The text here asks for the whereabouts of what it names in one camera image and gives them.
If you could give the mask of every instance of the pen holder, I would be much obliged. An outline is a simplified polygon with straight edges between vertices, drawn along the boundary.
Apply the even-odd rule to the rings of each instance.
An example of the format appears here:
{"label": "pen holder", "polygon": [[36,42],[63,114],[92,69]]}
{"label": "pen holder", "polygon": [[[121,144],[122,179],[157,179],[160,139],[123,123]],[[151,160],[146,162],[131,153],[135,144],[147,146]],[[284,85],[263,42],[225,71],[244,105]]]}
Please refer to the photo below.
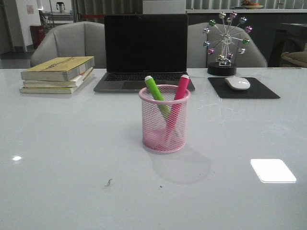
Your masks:
{"label": "pen holder", "polygon": [[182,99],[174,100],[176,85],[157,86],[164,101],[153,98],[148,88],[139,92],[142,99],[142,132],[146,148],[158,153],[180,150],[186,143],[187,101],[190,91]]}

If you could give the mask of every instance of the cushion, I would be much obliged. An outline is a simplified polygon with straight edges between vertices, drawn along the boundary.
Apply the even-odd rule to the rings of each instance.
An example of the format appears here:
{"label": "cushion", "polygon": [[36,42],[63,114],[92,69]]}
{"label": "cushion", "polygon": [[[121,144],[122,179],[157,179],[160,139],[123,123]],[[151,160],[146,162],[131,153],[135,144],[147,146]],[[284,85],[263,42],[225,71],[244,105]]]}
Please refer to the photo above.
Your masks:
{"label": "cushion", "polygon": [[281,58],[288,62],[290,66],[307,67],[307,52],[284,52]]}

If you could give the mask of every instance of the kettle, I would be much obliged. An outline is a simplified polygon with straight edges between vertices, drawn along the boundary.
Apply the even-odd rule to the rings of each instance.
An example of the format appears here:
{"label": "kettle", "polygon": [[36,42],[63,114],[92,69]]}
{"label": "kettle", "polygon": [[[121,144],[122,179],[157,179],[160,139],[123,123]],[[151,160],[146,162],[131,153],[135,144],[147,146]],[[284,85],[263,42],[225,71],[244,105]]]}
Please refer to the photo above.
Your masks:
{"label": "kettle", "polygon": [[61,13],[63,13],[63,12],[65,12],[65,5],[64,5],[64,3],[63,2],[61,2],[61,1],[58,1],[57,2],[57,10],[59,9],[59,11],[61,12]]}

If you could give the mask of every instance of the laptop keyboard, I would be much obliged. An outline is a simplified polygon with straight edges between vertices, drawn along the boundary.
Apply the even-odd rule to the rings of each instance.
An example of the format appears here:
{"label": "laptop keyboard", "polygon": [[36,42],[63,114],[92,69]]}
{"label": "laptop keyboard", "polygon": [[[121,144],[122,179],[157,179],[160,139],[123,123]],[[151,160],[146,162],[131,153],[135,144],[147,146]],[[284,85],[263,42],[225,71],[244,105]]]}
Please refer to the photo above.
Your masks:
{"label": "laptop keyboard", "polygon": [[106,81],[143,81],[148,75],[156,81],[178,81],[182,73],[110,73]]}

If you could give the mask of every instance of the red trash can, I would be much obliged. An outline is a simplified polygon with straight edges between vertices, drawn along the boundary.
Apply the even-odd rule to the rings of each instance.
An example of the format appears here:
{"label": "red trash can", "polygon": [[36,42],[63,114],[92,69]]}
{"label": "red trash can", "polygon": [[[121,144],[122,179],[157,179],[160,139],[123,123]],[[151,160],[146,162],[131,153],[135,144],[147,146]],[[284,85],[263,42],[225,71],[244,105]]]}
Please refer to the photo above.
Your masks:
{"label": "red trash can", "polygon": [[33,41],[33,47],[36,49],[45,37],[44,26],[31,25],[30,26],[31,37]]}

